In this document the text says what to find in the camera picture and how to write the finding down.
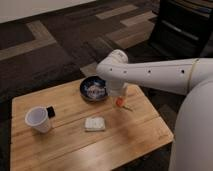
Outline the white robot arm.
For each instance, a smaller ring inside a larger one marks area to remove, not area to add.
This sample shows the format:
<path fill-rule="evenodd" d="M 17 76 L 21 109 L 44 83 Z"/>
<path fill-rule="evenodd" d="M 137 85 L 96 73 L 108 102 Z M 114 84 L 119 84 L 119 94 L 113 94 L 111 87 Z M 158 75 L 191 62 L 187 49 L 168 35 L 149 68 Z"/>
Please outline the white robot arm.
<path fill-rule="evenodd" d="M 188 98 L 213 99 L 212 58 L 130 63 L 127 54 L 116 49 L 97 65 L 96 72 L 111 96 L 124 95 L 130 83 Z"/>

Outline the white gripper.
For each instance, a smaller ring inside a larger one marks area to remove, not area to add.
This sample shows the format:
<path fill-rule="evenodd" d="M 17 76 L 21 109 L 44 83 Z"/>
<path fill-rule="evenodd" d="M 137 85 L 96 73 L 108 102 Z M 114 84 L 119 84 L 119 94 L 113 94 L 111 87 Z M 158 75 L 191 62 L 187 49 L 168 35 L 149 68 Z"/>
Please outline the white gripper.
<path fill-rule="evenodd" d="M 107 93 L 109 96 L 122 96 L 123 99 L 127 98 L 128 86 L 125 82 L 108 82 Z"/>

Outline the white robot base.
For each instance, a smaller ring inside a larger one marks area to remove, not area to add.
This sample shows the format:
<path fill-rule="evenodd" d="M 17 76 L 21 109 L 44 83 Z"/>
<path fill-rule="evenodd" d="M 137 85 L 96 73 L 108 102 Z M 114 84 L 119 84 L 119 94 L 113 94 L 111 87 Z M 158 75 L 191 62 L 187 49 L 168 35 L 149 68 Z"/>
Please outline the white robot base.
<path fill-rule="evenodd" d="M 181 105 L 169 171 L 213 171 L 213 80 L 198 84 Z"/>

